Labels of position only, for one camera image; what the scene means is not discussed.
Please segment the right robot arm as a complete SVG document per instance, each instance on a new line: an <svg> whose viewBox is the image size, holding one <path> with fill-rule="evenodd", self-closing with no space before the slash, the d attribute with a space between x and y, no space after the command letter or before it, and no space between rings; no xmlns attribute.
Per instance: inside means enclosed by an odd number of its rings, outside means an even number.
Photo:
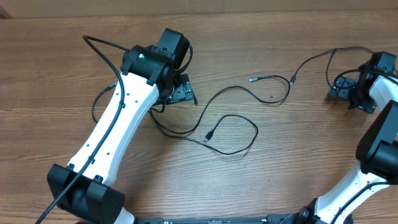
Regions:
<svg viewBox="0 0 398 224"><path fill-rule="evenodd" d="M379 116L356 148L354 167L325 195L313 199L283 223L352 223L352 212L376 192L397 184L397 57L374 52L355 71L339 74L330 95L349 101L349 108Z"/></svg>

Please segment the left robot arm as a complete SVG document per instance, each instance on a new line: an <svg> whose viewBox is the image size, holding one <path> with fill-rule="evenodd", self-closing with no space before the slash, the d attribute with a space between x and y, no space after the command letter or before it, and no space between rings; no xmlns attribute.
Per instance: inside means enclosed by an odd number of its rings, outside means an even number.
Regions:
<svg viewBox="0 0 398 224"><path fill-rule="evenodd" d="M123 155L145 114L156 105L194 100L183 59L193 48L181 33L165 29L156 45L135 45L123 55L118 82L93 132L67 166L54 164L47 182L58 207L88 223L139 223L112 188Z"/></svg>

